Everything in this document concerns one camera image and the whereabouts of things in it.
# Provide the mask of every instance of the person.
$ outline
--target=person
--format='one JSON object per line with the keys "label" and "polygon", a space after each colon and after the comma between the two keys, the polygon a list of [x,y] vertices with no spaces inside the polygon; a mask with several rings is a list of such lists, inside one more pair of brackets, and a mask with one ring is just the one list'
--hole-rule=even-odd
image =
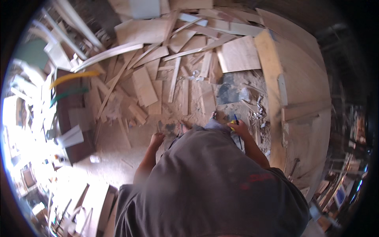
{"label": "person", "polygon": [[[120,187],[115,237],[300,236],[309,208],[301,192],[271,168],[246,124],[216,120],[189,129],[155,155],[164,134],[152,136],[133,185]],[[230,137],[244,141],[245,154]]]}

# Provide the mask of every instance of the dirt floor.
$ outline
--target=dirt floor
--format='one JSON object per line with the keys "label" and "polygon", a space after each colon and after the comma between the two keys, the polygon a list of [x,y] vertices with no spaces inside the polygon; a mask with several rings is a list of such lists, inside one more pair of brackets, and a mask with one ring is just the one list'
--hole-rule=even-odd
{"label": "dirt floor", "polygon": [[[189,65],[189,62],[197,54],[188,55],[182,58],[181,65]],[[122,57],[119,57],[119,63],[122,63]],[[201,62],[199,60],[191,68],[187,68],[189,73],[192,74],[195,70],[200,71]],[[173,66],[174,60],[161,62],[162,66]],[[187,116],[183,116],[180,110],[181,108],[181,96],[183,80],[186,80],[182,73],[179,71],[178,81],[175,88],[174,102],[167,103],[169,88],[171,84],[173,70],[158,71],[157,80],[163,81],[163,95],[162,95],[162,114],[161,115],[149,115],[146,119],[146,123],[141,125],[137,122],[136,126],[130,127],[128,132],[128,138],[132,148],[127,149],[125,145],[125,139],[122,135],[120,126],[116,121],[113,124],[104,123],[101,125],[98,135],[96,150],[97,152],[93,157],[100,158],[99,163],[91,163],[90,158],[87,157],[84,160],[74,164],[73,168],[69,167],[63,172],[75,173],[82,177],[88,177],[91,181],[106,181],[107,183],[119,187],[122,184],[130,184],[133,181],[134,173],[142,161],[144,153],[150,143],[150,138],[155,132],[162,132],[166,135],[164,144],[160,147],[157,153],[157,161],[165,149],[171,144],[172,140],[177,136],[178,129],[176,123],[182,119],[188,124],[198,124],[204,126],[209,120],[210,115],[205,115],[202,109],[201,103],[201,91],[200,86],[207,81],[195,81],[189,82],[189,113]],[[250,109],[244,105],[238,99],[238,95],[242,88],[246,85],[253,86],[263,92],[266,91],[266,85],[261,70],[251,70],[242,72],[225,73],[220,79],[219,84],[212,85],[213,92],[215,94],[216,110],[218,112],[219,122],[226,124],[234,119],[236,114],[238,119],[242,119],[246,124],[249,124],[249,111]],[[130,95],[137,99],[134,91],[134,85],[131,78],[123,80],[120,85]],[[255,136],[255,124],[258,123],[258,127],[265,124],[265,127],[260,128],[261,144],[259,145],[261,151],[266,153],[270,149],[270,123],[268,121],[268,100],[267,96],[258,93],[257,91],[249,88],[251,93],[251,104],[256,105],[259,95],[262,96],[260,104],[263,107],[263,116],[260,119],[253,119],[250,117],[252,136]],[[227,104],[222,104],[225,100],[230,100]],[[128,121],[133,119],[132,114],[127,109],[128,105],[121,102],[120,109],[123,120],[127,118]],[[147,108],[141,106],[141,108],[147,113]],[[233,136],[236,145],[240,147],[238,136]]]}

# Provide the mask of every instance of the floor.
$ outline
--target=floor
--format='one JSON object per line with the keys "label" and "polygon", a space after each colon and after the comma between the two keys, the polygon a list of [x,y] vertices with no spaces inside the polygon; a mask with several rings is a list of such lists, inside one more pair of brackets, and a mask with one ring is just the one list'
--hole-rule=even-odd
{"label": "floor", "polygon": [[[168,61],[166,63],[161,63],[160,66],[171,66],[174,62]],[[201,61],[195,65],[194,68],[189,70],[193,72],[197,67],[201,67]],[[114,121],[112,125],[107,123],[102,124],[96,144],[97,152],[93,155],[93,158],[100,158],[99,163],[91,163],[90,157],[74,164],[74,166],[66,167],[61,170],[61,173],[69,172],[75,177],[78,175],[81,179],[88,179],[88,182],[95,181],[105,181],[115,187],[119,187],[122,184],[130,184],[133,182],[134,173],[142,161],[145,151],[150,143],[150,138],[155,132],[162,132],[166,135],[164,144],[160,147],[157,152],[157,160],[168,148],[171,141],[178,134],[176,128],[176,123],[178,120],[182,119],[188,124],[198,124],[204,126],[209,115],[203,114],[201,105],[201,93],[200,86],[202,83],[190,81],[189,84],[189,114],[188,116],[183,116],[180,111],[180,97],[181,97],[181,86],[182,78],[179,74],[179,79],[177,81],[177,86],[175,89],[174,102],[172,104],[167,103],[169,87],[172,78],[172,71],[159,71],[157,80],[163,80],[163,105],[161,115],[151,115],[146,119],[144,125],[137,123],[137,126],[129,128],[128,138],[131,143],[132,148],[127,149],[125,145],[124,137],[121,133],[120,126],[117,121]],[[220,88],[228,87],[231,91],[230,96],[235,98],[241,89],[244,87],[243,83],[252,85],[256,88],[260,88],[263,91],[266,90],[265,81],[261,70],[254,71],[243,71],[243,72],[231,72],[226,73],[222,77],[219,85],[213,85],[213,91],[215,93],[216,109],[218,111],[218,120],[221,123],[230,122],[233,119],[234,114],[237,118],[241,118],[247,123],[249,109],[242,102],[238,102],[239,99],[234,103],[222,104],[220,101]],[[125,91],[132,97],[136,97],[134,92],[134,86],[131,79],[125,80],[121,83],[121,86]],[[258,99],[258,94],[254,90],[250,90],[252,101]],[[264,116],[258,122],[259,124],[265,123],[265,127],[261,128],[262,143],[260,148],[263,153],[266,153],[270,149],[270,124],[268,121],[268,101],[265,96],[263,96],[261,105],[264,107]],[[121,104],[122,117],[127,118],[128,121],[132,118],[130,112],[122,107]],[[251,130],[251,134],[254,136],[254,128]],[[238,138],[235,137],[236,145],[238,144]]]}

